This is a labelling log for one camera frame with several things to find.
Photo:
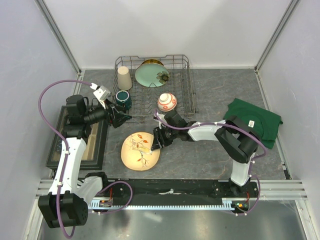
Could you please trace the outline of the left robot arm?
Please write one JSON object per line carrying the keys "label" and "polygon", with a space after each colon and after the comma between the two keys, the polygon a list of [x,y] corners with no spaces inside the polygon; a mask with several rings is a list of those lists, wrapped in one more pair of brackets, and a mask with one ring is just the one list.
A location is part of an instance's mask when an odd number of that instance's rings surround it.
{"label": "left robot arm", "polygon": [[110,191],[104,172],[89,173],[78,186],[78,177],[92,131],[99,122],[117,128],[132,117],[125,109],[105,100],[106,107],[88,110],[85,98],[72,95],[66,99],[67,121],[63,126],[61,154],[54,181],[48,194],[38,200],[38,207],[50,228],[83,226],[88,219],[89,204],[93,198],[106,196]]}

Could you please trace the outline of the mint green flower plate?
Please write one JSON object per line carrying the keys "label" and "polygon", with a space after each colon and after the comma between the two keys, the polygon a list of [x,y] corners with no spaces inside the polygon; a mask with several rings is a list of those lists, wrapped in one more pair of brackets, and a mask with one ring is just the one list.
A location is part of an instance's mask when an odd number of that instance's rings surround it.
{"label": "mint green flower plate", "polygon": [[170,73],[163,65],[145,63],[136,69],[135,79],[144,87],[161,87],[169,81]]}

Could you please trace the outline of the cream bird pattern plate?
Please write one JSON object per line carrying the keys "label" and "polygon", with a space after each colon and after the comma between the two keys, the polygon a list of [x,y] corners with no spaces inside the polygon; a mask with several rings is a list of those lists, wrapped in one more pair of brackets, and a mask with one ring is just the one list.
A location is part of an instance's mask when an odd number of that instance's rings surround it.
{"label": "cream bird pattern plate", "polygon": [[135,132],[122,144],[120,157],[122,163],[133,171],[147,171],[153,168],[159,158],[160,149],[151,150],[154,136],[148,132]]}

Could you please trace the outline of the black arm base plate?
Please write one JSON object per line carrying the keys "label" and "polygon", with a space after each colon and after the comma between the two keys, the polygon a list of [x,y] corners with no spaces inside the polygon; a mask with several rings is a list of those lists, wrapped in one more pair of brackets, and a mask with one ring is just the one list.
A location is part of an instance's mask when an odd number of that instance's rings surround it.
{"label": "black arm base plate", "polygon": [[214,179],[144,179],[122,178],[97,197],[111,198],[114,206],[127,203],[131,193],[130,206],[201,206],[221,205],[222,199],[253,199],[258,196],[259,187],[251,181],[247,186],[237,188],[228,180]]}

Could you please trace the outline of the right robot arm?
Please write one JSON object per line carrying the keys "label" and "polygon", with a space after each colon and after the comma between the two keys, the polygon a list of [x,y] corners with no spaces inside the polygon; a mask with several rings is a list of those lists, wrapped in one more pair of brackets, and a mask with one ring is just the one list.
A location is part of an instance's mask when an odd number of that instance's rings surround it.
{"label": "right robot arm", "polygon": [[176,110],[171,110],[166,114],[155,112],[153,118],[158,121],[158,126],[153,129],[152,151],[171,145],[175,139],[219,142],[233,160],[230,193],[240,197],[247,191],[250,161],[257,152],[259,138],[238,117],[218,122],[187,122]]}

